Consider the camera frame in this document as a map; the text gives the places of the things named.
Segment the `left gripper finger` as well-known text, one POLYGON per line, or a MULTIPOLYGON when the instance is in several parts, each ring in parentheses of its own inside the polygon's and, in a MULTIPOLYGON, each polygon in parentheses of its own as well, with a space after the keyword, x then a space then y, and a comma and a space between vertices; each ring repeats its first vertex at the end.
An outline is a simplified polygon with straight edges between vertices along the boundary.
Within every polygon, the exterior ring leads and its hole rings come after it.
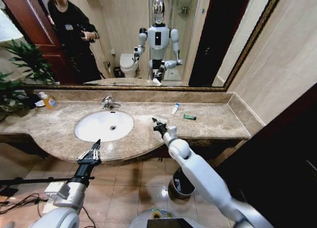
POLYGON ((90 150, 84 151, 76 161, 97 160, 97 142, 93 144, 90 150))
POLYGON ((100 160, 100 146, 101 146, 101 140, 99 139, 94 144, 94 160, 100 160))

